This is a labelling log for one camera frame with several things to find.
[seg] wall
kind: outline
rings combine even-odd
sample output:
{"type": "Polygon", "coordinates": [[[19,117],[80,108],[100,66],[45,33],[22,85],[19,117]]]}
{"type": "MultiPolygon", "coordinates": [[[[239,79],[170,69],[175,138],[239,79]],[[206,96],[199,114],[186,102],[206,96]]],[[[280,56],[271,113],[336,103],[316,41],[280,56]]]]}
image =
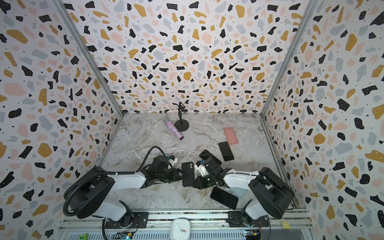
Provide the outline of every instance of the wall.
{"type": "Polygon", "coordinates": [[[57,239],[63,193],[100,163],[116,110],[51,2],[0,7],[0,239],[57,239]]]}
{"type": "Polygon", "coordinates": [[[260,112],[307,1],[65,0],[124,112],[260,112]]]}
{"type": "Polygon", "coordinates": [[[382,1],[319,1],[265,119],[319,239],[384,239],[382,1]]]}

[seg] black smartphone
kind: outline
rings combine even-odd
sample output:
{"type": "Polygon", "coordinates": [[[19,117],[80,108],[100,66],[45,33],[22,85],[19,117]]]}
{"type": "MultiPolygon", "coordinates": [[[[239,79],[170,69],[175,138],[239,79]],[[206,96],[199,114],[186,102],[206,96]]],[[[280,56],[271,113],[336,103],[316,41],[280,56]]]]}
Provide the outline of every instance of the black smartphone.
{"type": "Polygon", "coordinates": [[[215,162],[220,166],[221,165],[221,161],[217,159],[217,157],[213,156],[212,153],[208,152],[208,150],[204,150],[202,153],[200,153],[199,155],[201,157],[201,159],[203,159],[204,161],[207,160],[209,157],[213,158],[215,160],[215,162]]]}
{"type": "Polygon", "coordinates": [[[229,148],[228,142],[221,142],[218,144],[218,146],[220,147],[220,151],[221,151],[221,154],[223,155],[225,162],[235,159],[233,157],[231,149],[229,148]]]}
{"type": "Polygon", "coordinates": [[[195,171],[192,162],[185,162],[181,165],[181,171],[185,174],[183,177],[183,187],[191,187],[195,182],[195,171]]]}
{"type": "Polygon", "coordinates": [[[232,210],[236,209],[238,197],[221,190],[218,187],[214,187],[211,193],[211,198],[215,201],[218,201],[219,203],[229,207],[232,210]]]}

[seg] pink phone case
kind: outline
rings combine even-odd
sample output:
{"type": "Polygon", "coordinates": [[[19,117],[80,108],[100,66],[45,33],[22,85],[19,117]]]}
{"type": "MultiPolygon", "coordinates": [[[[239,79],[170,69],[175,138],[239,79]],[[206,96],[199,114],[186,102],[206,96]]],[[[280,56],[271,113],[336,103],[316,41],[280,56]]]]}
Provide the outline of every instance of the pink phone case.
{"type": "Polygon", "coordinates": [[[233,127],[224,128],[224,134],[225,134],[225,137],[227,138],[227,142],[229,145],[238,143],[235,130],[233,129],[233,127]]]}

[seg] clock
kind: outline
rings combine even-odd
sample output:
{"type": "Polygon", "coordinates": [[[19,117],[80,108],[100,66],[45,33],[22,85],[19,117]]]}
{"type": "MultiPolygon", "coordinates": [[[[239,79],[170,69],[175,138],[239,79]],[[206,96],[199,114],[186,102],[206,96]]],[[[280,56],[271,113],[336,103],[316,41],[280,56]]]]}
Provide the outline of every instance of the clock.
{"type": "Polygon", "coordinates": [[[191,233],[191,224],[187,219],[179,218],[172,222],[170,227],[171,240],[188,240],[191,233]]]}

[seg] marble tabletop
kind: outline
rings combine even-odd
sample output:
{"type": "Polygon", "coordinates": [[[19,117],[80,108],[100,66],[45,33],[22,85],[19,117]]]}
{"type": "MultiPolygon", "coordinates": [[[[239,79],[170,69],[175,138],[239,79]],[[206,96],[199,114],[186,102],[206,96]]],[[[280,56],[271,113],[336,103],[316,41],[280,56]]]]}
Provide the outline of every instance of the marble tabletop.
{"type": "MultiPolygon", "coordinates": [[[[189,129],[182,132],[184,139],[179,140],[163,123],[168,117],[173,123],[177,114],[142,113],[126,114],[117,136],[103,163],[104,170],[134,171],[152,146],[159,146],[166,155],[178,158],[174,167],[181,169],[183,162],[196,163],[201,160],[199,154],[207,149],[222,161],[221,167],[230,167],[239,171],[256,171],[269,167],[278,173],[271,150],[266,140],[259,115],[227,114],[183,114],[189,122],[189,129]],[[234,160],[224,162],[218,146],[225,142],[223,128],[233,127],[238,144],[230,145],[234,160]]],[[[146,164],[161,155],[153,149],[146,164]]],[[[199,190],[183,187],[182,181],[170,184],[152,185],[145,189],[122,189],[110,192],[108,197],[124,201],[132,209],[220,209],[227,208],[210,198],[212,188],[199,190]]],[[[239,199],[237,208],[242,208],[255,196],[248,191],[239,199]]]]}

